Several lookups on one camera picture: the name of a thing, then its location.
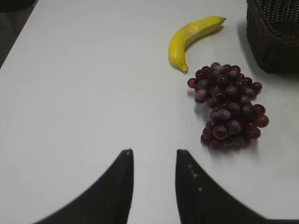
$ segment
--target dark brown basket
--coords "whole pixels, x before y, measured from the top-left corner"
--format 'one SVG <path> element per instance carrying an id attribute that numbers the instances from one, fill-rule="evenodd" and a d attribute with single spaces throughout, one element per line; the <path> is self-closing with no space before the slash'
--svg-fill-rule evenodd
<path id="1" fill-rule="evenodd" d="M 299 72 L 299 0 L 247 0 L 247 37 L 266 72 Z"/>

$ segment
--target banana tip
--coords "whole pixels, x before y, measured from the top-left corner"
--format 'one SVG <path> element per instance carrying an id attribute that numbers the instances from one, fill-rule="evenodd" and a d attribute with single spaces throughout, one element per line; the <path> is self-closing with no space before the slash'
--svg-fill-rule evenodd
<path id="1" fill-rule="evenodd" d="M 186 64 L 182 65 L 181 70 L 186 73 L 188 71 L 188 66 Z"/>

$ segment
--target floor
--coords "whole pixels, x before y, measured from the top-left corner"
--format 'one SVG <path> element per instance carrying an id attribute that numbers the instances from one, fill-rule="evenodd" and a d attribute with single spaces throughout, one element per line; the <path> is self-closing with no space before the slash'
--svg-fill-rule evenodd
<path id="1" fill-rule="evenodd" d="M 16 37 L 5 14 L 0 13 L 0 67 L 9 54 L 15 39 Z"/>

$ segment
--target bunch of grapes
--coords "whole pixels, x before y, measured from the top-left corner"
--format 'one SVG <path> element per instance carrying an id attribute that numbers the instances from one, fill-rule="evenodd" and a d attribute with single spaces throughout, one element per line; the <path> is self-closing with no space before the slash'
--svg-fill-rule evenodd
<path id="1" fill-rule="evenodd" d="M 201 141 L 212 148 L 243 146 L 261 136 L 259 127 L 269 123 L 266 109 L 252 105 L 251 100 L 261 92 L 262 84 L 241 73 L 239 66 L 213 63 L 204 66 L 188 80 L 196 91 L 195 101 L 213 109 L 203 130 Z"/>

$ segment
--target banana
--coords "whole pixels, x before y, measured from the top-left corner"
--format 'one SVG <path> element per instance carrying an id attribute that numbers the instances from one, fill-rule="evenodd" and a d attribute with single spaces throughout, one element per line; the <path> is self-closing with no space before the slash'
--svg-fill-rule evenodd
<path id="1" fill-rule="evenodd" d="M 183 72 L 187 72 L 188 65 L 186 64 L 185 48 L 194 40 L 219 29 L 224 21 L 225 18 L 209 16 L 181 28 L 172 37 L 169 44 L 168 59 L 170 63 Z"/>

